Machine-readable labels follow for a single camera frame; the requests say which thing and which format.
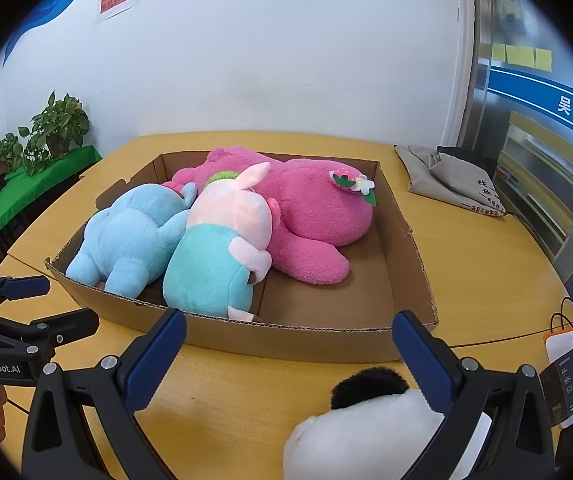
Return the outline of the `grey canvas bag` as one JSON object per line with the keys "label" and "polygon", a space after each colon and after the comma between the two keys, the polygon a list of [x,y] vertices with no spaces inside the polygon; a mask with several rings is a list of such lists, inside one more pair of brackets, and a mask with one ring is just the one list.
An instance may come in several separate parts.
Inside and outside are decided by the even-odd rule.
{"label": "grey canvas bag", "polygon": [[489,217],[507,214],[489,174],[472,162],[419,145],[396,145],[395,151],[411,193]]}

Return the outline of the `pink pig plush teal shirt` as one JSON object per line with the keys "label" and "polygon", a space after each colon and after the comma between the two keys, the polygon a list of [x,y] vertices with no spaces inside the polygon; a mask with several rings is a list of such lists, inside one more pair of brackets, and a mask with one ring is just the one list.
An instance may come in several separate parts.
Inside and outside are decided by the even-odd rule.
{"label": "pink pig plush teal shirt", "polygon": [[281,220],[273,198],[255,191],[271,165],[261,162],[233,179],[205,186],[190,209],[163,280],[169,308],[252,322],[254,285],[272,266],[272,231]]}

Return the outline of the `pink plush bear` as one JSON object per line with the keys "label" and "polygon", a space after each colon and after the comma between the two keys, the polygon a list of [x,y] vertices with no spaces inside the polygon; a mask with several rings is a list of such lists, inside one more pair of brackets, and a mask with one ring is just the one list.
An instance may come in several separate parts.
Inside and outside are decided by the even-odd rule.
{"label": "pink plush bear", "polygon": [[361,170],[325,159],[279,159],[243,148],[214,148],[205,162],[184,167],[165,183],[175,191],[193,182],[198,191],[217,174],[239,174],[261,162],[271,165],[256,188],[281,209],[280,226],[268,252],[273,266],[295,280],[335,285],[349,274],[349,261],[338,249],[363,237],[376,206],[375,183]]}

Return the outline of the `panda plush toy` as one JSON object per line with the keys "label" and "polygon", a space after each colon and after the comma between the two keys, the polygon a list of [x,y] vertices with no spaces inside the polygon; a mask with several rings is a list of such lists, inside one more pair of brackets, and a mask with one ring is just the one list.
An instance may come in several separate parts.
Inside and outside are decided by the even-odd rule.
{"label": "panda plush toy", "polygon": [[285,479],[400,479],[445,420],[396,370],[375,366],[339,382],[331,409],[285,443]]}

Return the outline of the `yellow sticky notes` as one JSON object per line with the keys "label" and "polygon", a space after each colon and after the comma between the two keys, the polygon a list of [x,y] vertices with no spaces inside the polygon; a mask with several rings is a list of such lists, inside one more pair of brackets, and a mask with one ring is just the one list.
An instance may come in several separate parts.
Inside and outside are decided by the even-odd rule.
{"label": "yellow sticky notes", "polygon": [[534,68],[551,72],[553,70],[553,53],[551,50],[515,46],[514,44],[492,44],[491,59],[495,62]]}

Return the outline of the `green cloth covered shelf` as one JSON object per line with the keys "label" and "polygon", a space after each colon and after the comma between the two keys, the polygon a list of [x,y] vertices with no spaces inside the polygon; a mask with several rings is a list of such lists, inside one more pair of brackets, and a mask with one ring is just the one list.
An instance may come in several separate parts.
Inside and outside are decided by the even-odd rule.
{"label": "green cloth covered shelf", "polygon": [[44,171],[29,176],[23,169],[6,176],[0,191],[0,231],[23,209],[66,179],[80,174],[102,159],[92,145],[76,148],[52,162]]}

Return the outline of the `potted green plant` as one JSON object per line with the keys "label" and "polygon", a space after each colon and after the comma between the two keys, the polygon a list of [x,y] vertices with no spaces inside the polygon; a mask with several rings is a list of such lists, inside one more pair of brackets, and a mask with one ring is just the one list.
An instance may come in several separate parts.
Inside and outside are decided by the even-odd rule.
{"label": "potted green plant", "polygon": [[22,153],[26,174],[44,171],[64,158],[72,145],[81,148],[89,131],[90,120],[80,99],[68,93],[58,99],[52,91],[46,107],[30,120],[30,126],[18,128],[18,135],[26,141]]}

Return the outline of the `light blue plush bear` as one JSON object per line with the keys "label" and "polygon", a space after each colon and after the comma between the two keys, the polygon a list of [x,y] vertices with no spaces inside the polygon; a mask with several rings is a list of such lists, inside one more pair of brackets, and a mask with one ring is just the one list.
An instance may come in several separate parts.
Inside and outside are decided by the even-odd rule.
{"label": "light blue plush bear", "polygon": [[131,188],[91,217],[65,275],[88,286],[103,283],[111,294],[138,298],[165,273],[196,196],[193,182],[180,191],[157,183]]}

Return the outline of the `black product box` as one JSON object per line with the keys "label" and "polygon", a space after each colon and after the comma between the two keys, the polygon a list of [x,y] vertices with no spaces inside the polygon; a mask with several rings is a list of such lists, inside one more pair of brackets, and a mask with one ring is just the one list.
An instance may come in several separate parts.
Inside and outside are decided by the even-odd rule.
{"label": "black product box", "polygon": [[551,426],[573,426],[573,348],[540,374]]}

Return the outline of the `shallow cardboard box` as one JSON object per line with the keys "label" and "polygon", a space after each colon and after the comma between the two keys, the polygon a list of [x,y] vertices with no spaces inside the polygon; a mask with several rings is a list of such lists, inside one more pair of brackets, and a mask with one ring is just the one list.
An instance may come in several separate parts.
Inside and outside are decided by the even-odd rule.
{"label": "shallow cardboard box", "polygon": [[[259,315],[259,322],[187,313],[187,344],[278,360],[384,363],[400,360],[390,336],[398,308],[412,311],[428,330],[437,326],[438,311],[419,249],[381,163],[312,157],[325,158],[343,167],[355,167],[375,183],[376,206],[369,231],[360,240],[339,248],[350,263],[348,278],[337,285],[310,285],[272,268],[253,295],[251,311]],[[128,182],[120,179],[107,188],[96,199],[96,208],[111,206],[134,185],[162,183],[176,171],[196,167],[206,159],[207,152],[200,151],[158,155]],[[65,277],[66,266],[81,246],[85,226],[44,264],[80,307],[146,332],[166,310],[161,278],[146,286],[139,299],[127,299]]]}

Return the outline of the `cartoon poster on glass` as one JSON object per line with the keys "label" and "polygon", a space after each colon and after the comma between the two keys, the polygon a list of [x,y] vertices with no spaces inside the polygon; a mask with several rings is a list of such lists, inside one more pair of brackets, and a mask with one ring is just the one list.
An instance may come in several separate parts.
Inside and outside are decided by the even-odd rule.
{"label": "cartoon poster on glass", "polygon": [[521,0],[495,0],[495,16],[503,32],[525,32]]}

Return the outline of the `white orange power bank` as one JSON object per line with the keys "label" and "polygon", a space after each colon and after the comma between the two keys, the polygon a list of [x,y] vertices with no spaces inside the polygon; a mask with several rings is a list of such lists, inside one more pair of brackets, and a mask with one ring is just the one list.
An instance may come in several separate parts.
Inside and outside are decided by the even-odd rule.
{"label": "white orange power bank", "polygon": [[565,356],[566,353],[573,350],[573,328],[558,330],[545,336],[544,348],[550,363]]}

